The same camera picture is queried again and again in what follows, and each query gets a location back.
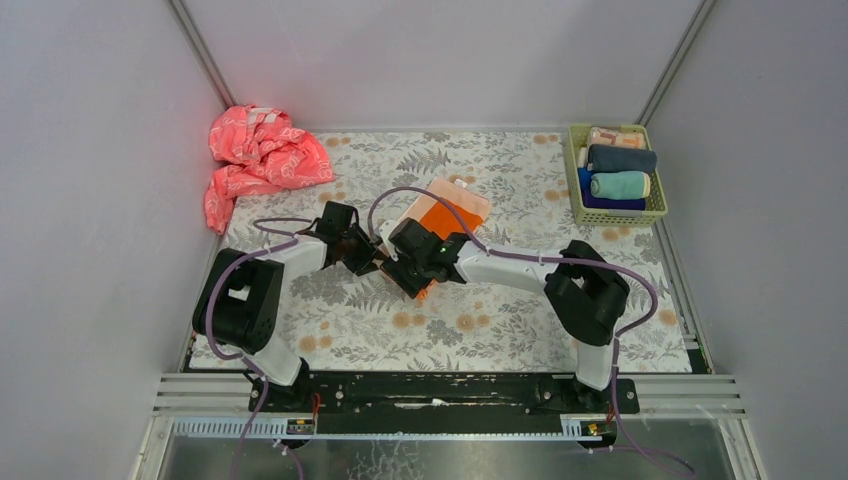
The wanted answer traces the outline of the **yellow and teal towel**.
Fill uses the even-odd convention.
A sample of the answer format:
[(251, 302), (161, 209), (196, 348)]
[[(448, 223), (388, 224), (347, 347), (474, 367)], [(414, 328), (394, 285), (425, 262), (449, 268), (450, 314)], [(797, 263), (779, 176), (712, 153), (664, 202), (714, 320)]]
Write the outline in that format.
[(595, 173), (590, 191), (595, 197), (614, 200), (647, 198), (651, 193), (651, 180), (641, 171)]

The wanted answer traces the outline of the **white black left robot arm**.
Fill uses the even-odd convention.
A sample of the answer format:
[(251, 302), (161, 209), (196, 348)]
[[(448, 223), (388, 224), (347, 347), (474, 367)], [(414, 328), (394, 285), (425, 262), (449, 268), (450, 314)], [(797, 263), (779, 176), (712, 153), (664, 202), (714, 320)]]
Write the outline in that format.
[(292, 281), (338, 263), (362, 276), (378, 269), (387, 255), (359, 223), (358, 210), (331, 202), (297, 231), (274, 229), (279, 218), (264, 218), (254, 226), (284, 237), (280, 244), (252, 253), (232, 248), (219, 251), (200, 294), (193, 330), (206, 338), (221, 360), (240, 361), (259, 378), (292, 386), (307, 369), (277, 332), (283, 288)]

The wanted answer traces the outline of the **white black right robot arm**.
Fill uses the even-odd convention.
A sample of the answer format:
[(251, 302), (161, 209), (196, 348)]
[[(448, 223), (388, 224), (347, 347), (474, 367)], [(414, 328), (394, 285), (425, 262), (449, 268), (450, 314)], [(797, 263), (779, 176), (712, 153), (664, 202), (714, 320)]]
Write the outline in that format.
[(629, 285), (587, 243), (573, 240), (550, 258), (526, 249), (480, 247), (465, 233), (447, 238), (412, 218), (387, 221), (379, 237), (388, 252), (382, 271), (408, 296), (434, 283), (483, 283), (544, 296), (577, 342), (577, 381), (606, 389), (612, 377), (614, 328)]

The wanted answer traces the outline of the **orange and cream towel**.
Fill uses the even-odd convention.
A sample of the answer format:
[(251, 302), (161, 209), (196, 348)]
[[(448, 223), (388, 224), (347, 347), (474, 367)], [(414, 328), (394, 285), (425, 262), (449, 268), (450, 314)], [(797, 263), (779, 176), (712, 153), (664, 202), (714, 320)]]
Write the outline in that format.
[[(466, 188), (467, 184), (459, 177), (445, 179), (436, 177), (426, 187), (426, 191), (435, 194), (450, 204), (465, 224), (474, 232), (480, 227), (492, 211), (492, 203)], [(413, 218), (423, 227), (445, 240), (451, 233), (463, 233), (459, 221), (442, 203), (432, 197), (420, 194), (412, 205), (400, 216), (400, 219)]]

